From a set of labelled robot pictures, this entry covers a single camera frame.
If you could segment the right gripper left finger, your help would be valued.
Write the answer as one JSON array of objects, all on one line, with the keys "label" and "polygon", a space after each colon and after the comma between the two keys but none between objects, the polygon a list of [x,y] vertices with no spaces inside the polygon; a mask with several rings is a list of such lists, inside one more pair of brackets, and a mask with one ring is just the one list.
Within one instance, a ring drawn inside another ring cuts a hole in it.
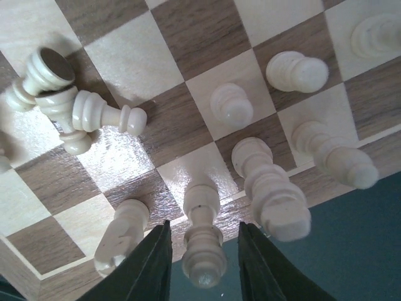
[{"label": "right gripper left finger", "polygon": [[169,300],[171,269],[172,238],[170,221],[166,220],[79,300]]}]

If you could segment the white chess pawn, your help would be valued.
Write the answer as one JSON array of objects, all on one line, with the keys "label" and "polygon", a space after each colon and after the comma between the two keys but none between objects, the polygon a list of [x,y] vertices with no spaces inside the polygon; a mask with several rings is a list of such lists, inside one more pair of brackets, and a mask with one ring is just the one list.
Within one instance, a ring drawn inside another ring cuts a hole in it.
[{"label": "white chess pawn", "polygon": [[247,127],[253,119],[253,106],[246,92],[234,83],[218,86],[210,97],[214,117],[233,129]]}]

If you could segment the white bishop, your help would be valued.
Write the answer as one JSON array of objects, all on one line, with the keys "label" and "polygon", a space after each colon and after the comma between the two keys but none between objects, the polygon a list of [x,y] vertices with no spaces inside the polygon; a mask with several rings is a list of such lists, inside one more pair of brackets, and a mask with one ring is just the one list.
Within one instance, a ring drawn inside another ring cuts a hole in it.
[{"label": "white bishop", "polygon": [[213,187],[193,186],[184,195],[184,213],[190,228],[184,235],[182,270],[196,287],[203,289],[216,286],[227,269],[223,235],[214,226],[219,210],[219,194]]}]

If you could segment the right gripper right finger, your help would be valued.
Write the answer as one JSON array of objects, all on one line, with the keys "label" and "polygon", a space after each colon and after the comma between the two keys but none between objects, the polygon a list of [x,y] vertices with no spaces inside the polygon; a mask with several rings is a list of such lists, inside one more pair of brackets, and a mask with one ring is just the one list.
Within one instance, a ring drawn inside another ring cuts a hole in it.
[{"label": "right gripper right finger", "polygon": [[243,300],[334,300],[252,223],[241,222],[238,259]]}]

